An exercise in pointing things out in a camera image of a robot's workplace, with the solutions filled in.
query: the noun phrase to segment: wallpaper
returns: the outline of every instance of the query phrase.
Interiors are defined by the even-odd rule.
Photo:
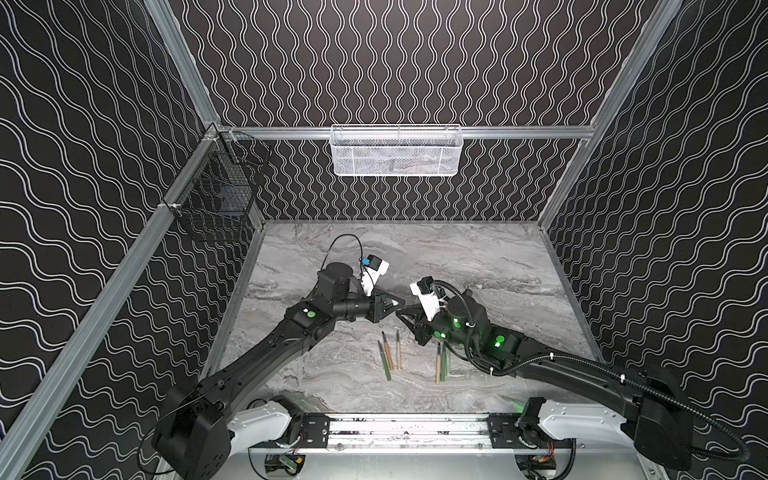
[[[248,245],[193,242],[174,222],[22,478],[144,477],[140,435],[173,384],[197,381]],[[149,440],[141,455],[156,469]]]
[[[197,146],[140,0],[0,0],[0,439]]]
[[[605,359],[667,367],[753,450],[679,479],[768,478],[766,124],[768,2],[685,2],[550,230]]]
[[[588,124],[655,0],[171,0],[222,122]]]
[[[465,141],[453,177],[339,177],[327,141],[234,135],[235,155],[264,163],[256,202],[271,220],[536,221],[578,144]]]

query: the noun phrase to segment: metal bracket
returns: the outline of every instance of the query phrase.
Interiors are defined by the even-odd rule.
[[[515,423],[520,418],[519,413],[492,413],[488,415],[488,436],[491,437],[493,449],[530,449],[529,445],[520,441],[519,429]],[[552,440],[556,449],[568,449],[571,444],[567,440]]]
[[[304,446],[324,449],[328,446],[328,428],[330,418],[322,413],[305,413],[301,421],[301,430],[306,438]]]

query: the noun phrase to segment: metal extrusion bar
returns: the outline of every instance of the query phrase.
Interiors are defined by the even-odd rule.
[[[651,12],[650,17],[643,25],[640,35],[635,41],[632,51],[627,56],[627,60],[621,67],[619,74],[611,85],[611,89],[605,96],[598,113],[595,115],[592,124],[594,125],[594,134],[588,141],[580,142],[574,156],[565,168],[558,185],[550,196],[544,211],[541,212],[539,225],[544,230],[549,230],[554,217],[558,214],[560,207],[565,202],[571,188],[578,180],[581,171],[594,153],[595,148],[603,139],[606,130],[614,121],[621,105],[627,99],[632,87],[640,77],[640,73],[645,68],[650,56],[659,45],[661,37],[669,27],[673,18],[680,10],[683,0],[659,0]]]
[[[181,33],[179,22],[171,10],[168,0],[144,0],[149,15],[154,20],[157,31],[163,38],[165,48],[179,71],[181,82],[187,89],[194,109],[200,121],[204,124],[218,124],[219,115],[214,103],[210,100],[208,89],[203,83],[200,71],[197,70],[194,57],[190,52],[184,35]]]
[[[205,378],[219,369],[221,358],[224,356],[224,349],[227,347],[232,328],[235,325],[237,313],[240,311],[240,306],[243,304],[243,298],[245,297],[248,287],[250,274],[256,266],[256,260],[259,256],[261,245],[264,242],[265,234],[266,230],[259,228],[253,232],[253,238],[250,241],[248,253],[246,253],[245,260],[243,260],[243,267],[240,269],[240,275],[235,282],[230,301],[227,302],[227,309],[224,311],[221,323],[219,324],[219,330],[216,334],[216,339],[208,353],[203,372],[200,374],[201,378]]]
[[[603,406],[585,408],[604,411]],[[298,453],[323,454],[470,454],[539,455],[546,449],[495,448],[488,431],[488,414],[468,413],[332,413],[327,446],[304,443]],[[633,452],[631,445],[580,439],[584,452]],[[254,453],[282,453],[285,449],[252,447]]]
[[[552,260],[552,264],[554,265],[555,271],[558,273],[558,277],[560,277],[560,283],[562,283],[563,290],[565,290],[565,296],[568,297],[568,301],[571,303],[571,308],[574,311],[574,315],[576,315],[576,320],[578,320],[581,331],[584,334],[584,337],[587,339],[589,350],[592,351],[594,359],[600,363],[605,363],[603,353],[600,351],[600,347],[598,346],[598,341],[594,338],[594,334],[589,328],[587,317],[584,316],[584,312],[581,311],[581,303],[578,301],[578,298],[576,298],[576,293],[574,293],[574,289],[571,286],[571,281],[565,274],[565,270],[563,270],[563,266],[560,263],[558,254],[554,251],[554,245],[552,245],[552,242],[549,240],[548,233],[544,230],[541,230],[541,240],[544,242],[544,246],[549,253],[549,258]]]
[[[330,127],[234,127],[226,130],[258,140],[329,140]],[[591,126],[551,127],[462,127],[462,137],[469,140],[503,140],[526,138],[591,138]]]
[[[185,185],[204,160],[208,148],[215,142],[215,137],[210,135],[212,131],[213,128],[197,145],[168,190],[165,200],[169,204],[178,200]],[[104,289],[0,443],[0,480],[17,480],[24,473],[173,221],[173,213],[164,205],[158,206],[131,244],[118,268],[109,277]]]

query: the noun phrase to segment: marble surface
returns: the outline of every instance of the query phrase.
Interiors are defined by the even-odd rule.
[[[367,256],[390,263],[378,286],[418,300],[409,284],[432,275],[460,290],[472,288],[494,323],[559,349],[592,358],[586,339],[534,225],[271,223],[250,278],[221,366],[258,343],[306,295],[331,241],[355,233]],[[328,261],[354,265],[359,247],[339,239]],[[376,340],[386,332],[392,353],[402,336],[404,371],[387,382]],[[312,351],[292,361],[254,395],[284,394],[308,409],[328,412],[514,412],[529,396],[587,402],[543,382],[491,377],[453,357],[444,383],[435,384],[435,342],[419,346],[394,315],[380,324],[339,322]]]

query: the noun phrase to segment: black cable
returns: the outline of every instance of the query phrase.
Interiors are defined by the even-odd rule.
[[[458,289],[453,285],[451,285],[450,283],[443,282],[442,280],[434,280],[432,284],[443,286],[444,288],[446,288],[447,290],[451,291],[456,296],[458,296],[458,298],[462,302],[462,305],[464,306],[464,310],[467,313],[467,324],[474,326],[475,322],[472,320],[472,312],[470,312],[469,310],[469,305],[467,304],[466,300],[464,300],[464,296],[458,291]],[[632,388],[640,390],[643,393],[647,393],[649,396],[652,396],[657,400],[665,402],[670,406],[689,412],[691,415],[703,420],[706,424],[714,427],[715,429],[720,430],[722,433],[727,435],[728,438],[733,440],[733,442],[736,443],[738,447],[738,452],[734,454],[729,452],[715,452],[714,450],[700,449],[699,447],[694,447],[693,445],[690,445],[689,449],[691,453],[693,453],[694,455],[699,455],[706,458],[716,458],[718,460],[727,460],[732,462],[745,462],[747,459],[749,459],[751,455],[750,447],[746,444],[746,442],[744,442],[741,439],[741,437],[739,437],[736,433],[734,433],[727,425],[715,419],[712,419],[706,413],[701,412],[699,409],[692,406],[690,403],[682,402],[676,399],[675,397],[668,395],[665,392],[662,392],[659,389],[655,389],[651,386],[646,385],[645,383],[637,382],[633,379],[628,379],[624,375],[614,372],[610,366],[606,366],[606,365],[603,365],[602,363],[597,363],[592,360],[583,359],[580,356],[571,355],[570,353],[552,352],[552,353],[545,353],[542,355],[532,356],[529,359],[518,362],[505,369],[495,370],[495,369],[489,369],[488,367],[481,365],[479,362],[477,362],[477,360],[474,359],[474,356],[472,355],[472,349],[470,348],[470,343],[472,342],[470,342],[468,338],[467,338],[467,341],[464,342],[464,352],[466,353],[467,359],[472,365],[474,365],[478,370],[480,370],[483,373],[486,373],[492,376],[506,376],[526,365],[530,365],[532,363],[541,362],[545,360],[550,360],[554,362],[555,359],[561,359],[567,362],[573,362],[573,363],[578,363],[584,366],[588,366],[593,370],[597,370],[598,372],[601,372],[615,380],[618,380],[624,385],[628,385]]]
[[[252,408],[253,408],[253,404],[254,404],[255,402],[264,402],[264,403],[266,404],[266,400],[265,400],[265,399],[253,399],[253,400],[251,400],[250,402],[248,402],[248,406],[245,408],[245,410],[250,410],[250,409],[252,409]]]
[[[458,297],[459,301],[461,301],[462,306],[464,307],[465,313],[467,314],[467,326],[469,326],[470,329],[474,328],[475,319],[472,318],[472,311],[469,309],[469,304],[467,303],[467,300],[464,298],[464,295],[460,291],[458,291],[458,288],[442,280],[433,280],[432,285],[441,286]],[[473,333],[470,330],[467,333],[467,340],[464,342],[464,355],[465,355],[464,359],[470,362],[472,365],[474,365],[475,368],[484,372],[485,370],[483,370],[482,365],[477,360],[475,360],[475,357],[472,355],[472,349],[470,347],[470,344],[472,343],[470,339],[472,338],[472,336],[473,336]]]
[[[459,355],[458,353],[456,353],[456,351],[455,351],[455,350],[454,350],[454,349],[451,347],[451,344],[450,344],[449,342],[443,342],[443,343],[442,343],[442,345],[443,345],[443,346],[444,346],[446,349],[450,350],[450,352],[451,352],[451,353],[453,353],[454,355],[456,355],[458,358],[460,358],[460,359],[464,360],[465,362],[468,362],[468,361],[469,361],[469,360],[467,360],[467,358],[466,358],[465,356],[463,356],[463,355]]]
[[[355,237],[355,240],[357,240],[357,244],[360,245],[360,259],[358,260],[358,264],[360,266],[360,279],[362,280],[362,275],[365,273],[365,274],[368,275],[368,278],[371,279],[371,284],[373,285],[373,278],[371,277],[371,274],[366,272],[363,269],[363,264],[362,264],[362,242],[360,241],[360,238],[357,235],[355,235],[354,233],[342,233],[341,235],[339,235],[338,237],[333,239],[333,242],[331,242],[331,246],[328,247],[328,250],[326,250],[326,255],[323,257],[323,263],[320,264],[320,269],[322,270],[323,268],[325,268],[326,260],[328,260],[328,256],[331,253],[331,249],[333,248],[334,243],[336,243],[336,241],[339,238],[341,238],[341,237]],[[315,290],[315,286],[312,287],[312,289],[307,294],[307,296],[312,294],[312,291]]]
[[[194,398],[194,399],[190,400],[190,401],[189,401],[189,402],[187,402],[187,403],[182,403],[181,405],[179,405],[179,406],[178,406],[178,407],[176,407],[175,409],[171,410],[170,412],[166,413],[165,415],[163,415],[163,416],[161,416],[159,419],[157,419],[157,421],[154,423],[154,425],[152,425],[152,428],[151,428],[151,429],[149,429],[149,430],[147,430],[147,433],[145,433],[145,434],[144,434],[144,436],[142,436],[142,437],[141,437],[141,439],[139,440],[139,445],[138,445],[138,447],[136,448],[136,465],[138,465],[138,467],[139,467],[139,470],[141,470],[142,472],[144,472],[144,473],[147,473],[147,474],[149,474],[149,475],[165,475],[165,474],[167,474],[167,473],[175,472],[175,470],[173,470],[173,469],[171,469],[171,470],[166,470],[165,472],[151,472],[151,471],[149,471],[149,470],[146,470],[146,469],[144,468],[144,466],[141,464],[141,446],[144,444],[144,442],[146,442],[146,441],[147,441],[147,438],[149,438],[149,435],[150,435],[152,432],[154,432],[154,430],[157,428],[157,426],[160,424],[160,422],[162,422],[162,421],[163,421],[163,419],[165,419],[165,417],[169,416],[171,413],[174,413],[174,412],[177,412],[178,410],[181,410],[181,409],[182,409],[182,408],[184,408],[184,407],[188,407],[188,406],[192,405],[192,404],[193,404],[193,403],[195,403],[197,400],[201,400],[201,399],[205,398],[205,395],[207,395],[207,394],[208,394],[208,393],[210,393],[210,392],[213,392],[213,390],[214,390],[216,387],[218,387],[218,385],[214,385],[213,387],[209,388],[209,389],[208,389],[208,390],[206,390],[205,392],[201,393],[201,394],[200,394],[198,397],[196,397],[196,398]]]
[[[253,469],[253,473],[258,475],[259,478],[261,478],[263,480],[269,480],[267,477],[265,477],[264,475],[261,475],[259,472],[257,472],[256,466],[253,465],[253,459],[250,457],[250,448],[248,448],[248,462],[250,463],[250,467]]]
[[[565,466],[565,470],[560,472],[560,475],[554,477],[552,480],[563,480],[571,473],[571,469],[574,467],[576,461],[576,439],[568,439],[571,441],[571,456],[568,458],[568,464]]]

